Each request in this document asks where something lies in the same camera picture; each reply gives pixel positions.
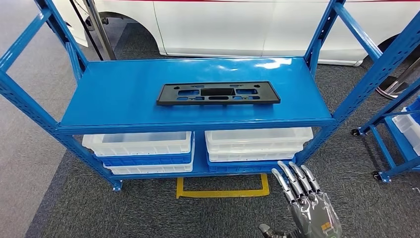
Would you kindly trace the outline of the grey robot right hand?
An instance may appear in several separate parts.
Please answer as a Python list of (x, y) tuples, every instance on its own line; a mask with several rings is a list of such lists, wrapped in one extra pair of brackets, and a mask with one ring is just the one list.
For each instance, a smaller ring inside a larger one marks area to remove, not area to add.
[(282, 169), (271, 172), (279, 182), (288, 201), (288, 208), (296, 224), (290, 232), (276, 231), (269, 225), (259, 224), (265, 238), (340, 238), (342, 227), (330, 199), (320, 188), (311, 170), (293, 162), (277, 162)]

